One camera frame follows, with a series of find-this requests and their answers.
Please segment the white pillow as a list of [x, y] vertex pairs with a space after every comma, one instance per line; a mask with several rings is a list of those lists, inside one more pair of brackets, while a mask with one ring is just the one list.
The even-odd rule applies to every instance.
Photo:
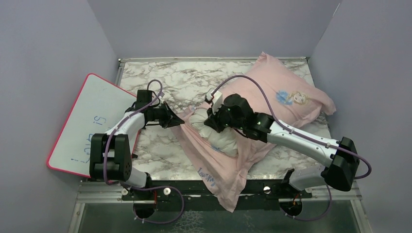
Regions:
[[213, 149], [227, 156], [236, 157], [238, 155], [238, 146], [235, 132], [232, 129], [225, 128], [218, 133], [204, 124], [206, 119], [206, 109], [199, 108], [189, 117], [189, 122], [198, 134], [209, 142]]

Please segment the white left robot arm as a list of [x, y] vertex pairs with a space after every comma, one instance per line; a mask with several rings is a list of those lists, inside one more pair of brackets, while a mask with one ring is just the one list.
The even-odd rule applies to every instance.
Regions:
[[91, 138], [90, 177], [133, 186], [134, 193], [143, 200], [152, 195], [153, 187], [148, 183], [149, 174], [132, 165], [133, 146], [139, 131], [149, 122], [158, 123], [164, 129], [184, 124], [166, 102], [153, 94], [150, 90], [138, 90], [136, 101], [126, 109], [120, 122]]

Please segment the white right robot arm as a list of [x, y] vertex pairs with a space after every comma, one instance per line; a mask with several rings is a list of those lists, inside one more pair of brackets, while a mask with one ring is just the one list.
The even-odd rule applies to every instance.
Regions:
[[284, 196], [291, 198], [301, 190], [325, 184], [339, 191], [351, 190], [360, 163], [351, 139], [321, 138], [269, 114], [254, 112], [248, 101], [238, 94], [226, 98], [220, 92], [206, 94], [205, 101], [210, 108], [204, 124], [216, 132], [231, 128], [248, 139], [290, 148], [319, 163], [319, 166], [289, 171], [280, 185]]

